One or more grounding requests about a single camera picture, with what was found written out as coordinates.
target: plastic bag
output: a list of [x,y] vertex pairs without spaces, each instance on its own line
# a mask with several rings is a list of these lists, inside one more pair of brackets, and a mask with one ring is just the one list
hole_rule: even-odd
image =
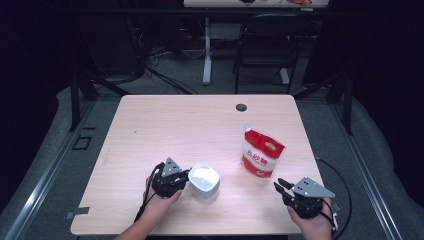
[[269,178],[285,146],[273,138],[261,134],[249,125],[244,126],[243,163],[254,175]]

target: chair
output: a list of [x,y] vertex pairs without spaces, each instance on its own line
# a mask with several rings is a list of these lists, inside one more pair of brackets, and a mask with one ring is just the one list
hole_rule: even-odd
[[259,14],[252,16],[240,28],[239,45],[233,66],[238,93],[240,66],[248,68],[289,68],[290,92],[301,44],[311,29],[311,22],[302,16]]

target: gray floor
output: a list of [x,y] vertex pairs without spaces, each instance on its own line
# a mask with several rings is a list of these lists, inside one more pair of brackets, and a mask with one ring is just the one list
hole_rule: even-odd
[[[310,40],[304,48],[292,93],[301,91],[300,79],[312,47],[313,41]],[[157,58],[158,65],[152,67],[181,80],[199,94],[233,94],[233,58],[231,44],[221,42],[216,45],[209,86],[202,84],[204,56],[190,58],[184,54],[165,54],[159,62]],[[243,76],[252,77],[253,74],[244,72]],[[253,79],[263,75],[256,73]],[[174,88],[156,77],[149,77],[149,74],[119,86],[134,94],[178,94]],[[247,86],[244,90],[251,93],[252,89],[259,87]],[[97,90],[100,93],[97,101],[81,98],[83,118],[73,133],[68,132],[71,124],[70,90],[58,94],[60,105],[51,129],[20,188],[0,216],[0,238],[77,238],[70,233],[72,220],[66,219],[65,215],[79,205],[120,100],[103,86],[97,86]],[[354,101],[354,135],[347,135],[340,124],[340,106],[326,104],[325,93],[326,90],[322,89],[307,99],[298,100],[297,105],[315,156],[340,173],[352,195],[352,216],[340,239],[424,239],[424,210],[405,194],[394,175],[392,156],[381,132],[362,105]],[[86,150],[72,150],[78,136],[91,138]],[[318,166],[325,185],[337,195],[334,202],[342,207],[338,222],[343,228],[350,209],[346,186],[329,166],[320,161]],[[111,238],[113,236],[80,237]],[[302,237],[289,236],[289,239]]]

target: wooden table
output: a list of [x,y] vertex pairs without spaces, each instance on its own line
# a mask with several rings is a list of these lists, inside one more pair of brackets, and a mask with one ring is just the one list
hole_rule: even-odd
[[[245,104],[240,112],[237,104]],[[244,124],[286,146],[271,178],[241,162]],[[187,184],[155,235],[298,234],[273,182],[309,176],[322,184],[296,103],[289,95],[129,95],[122,98],[80,203],[75,235],[119,234],[133,223],[145,180],[172,157],[183,169],[207,163],[221,176],[210,206]]]

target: white plastic cup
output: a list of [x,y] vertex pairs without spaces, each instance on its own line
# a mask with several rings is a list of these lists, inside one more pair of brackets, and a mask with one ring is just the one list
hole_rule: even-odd
[[211,205],[219,195],[219,174],[205,163],[196,164],[189,172],[194,198],[203,205]]

